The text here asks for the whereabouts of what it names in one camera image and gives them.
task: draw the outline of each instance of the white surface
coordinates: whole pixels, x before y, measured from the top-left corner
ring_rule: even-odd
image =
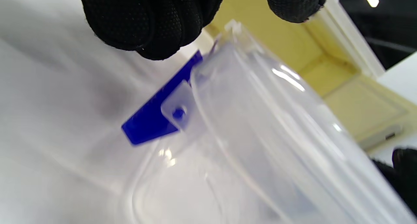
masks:
[[[377,81],[417,105],[417,52],[390,68]]]
[[[384,75],[377,79],[378,83],[417,104],[417,52],[408,56]],[[392,165],[392,151],[397,146],[417,148],[417,132],[408,135],[401,141],[386,142],[370,153],[372,157]]]
[[[80,0],[0,0],[0,222],[114,223],[146,150],[120,126],[193,52],[109,47]]]

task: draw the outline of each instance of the blue plastic tab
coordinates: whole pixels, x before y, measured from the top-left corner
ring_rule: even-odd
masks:
[[[122,125],[123,131],[133,145],[178,131],[162,115],[161,104],[183,80],[190,80],[192,67],[202,60],[201,53],[197,52],[165,86]]]

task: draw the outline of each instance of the black glove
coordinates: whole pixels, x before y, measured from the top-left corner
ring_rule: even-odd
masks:
[[[395,149],[392,153],[392,163],[393,168],[374,160],[385,179],[417,216],[417,151]]]
[[[81,0],[88,24],[106,44],[137,51],[152,60],[166,59],[201,33],[222,0]],[[303,22],[325,0],[268,0],[273,12]]]

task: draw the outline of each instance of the clear plastic container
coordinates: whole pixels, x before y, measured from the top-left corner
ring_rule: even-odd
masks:
[[[415,223],[320,97],[238,23],[161,109],[181,132],[127,187],[132,223]]]

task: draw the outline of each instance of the dark background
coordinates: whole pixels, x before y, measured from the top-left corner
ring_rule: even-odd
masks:
[[[417,0],[340,0],[385,69],[417,51]]]

